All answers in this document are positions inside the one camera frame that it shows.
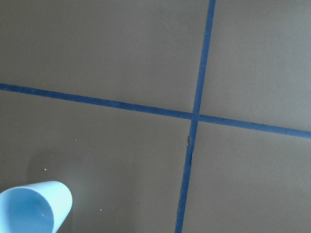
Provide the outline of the light blue cup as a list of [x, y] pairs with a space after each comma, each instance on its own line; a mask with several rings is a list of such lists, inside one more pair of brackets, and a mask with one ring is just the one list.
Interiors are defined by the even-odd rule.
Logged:
[[0, 194], [2, 233], [55, 233], [72, 208], [72, 194], [61, 182], [13, 187]]

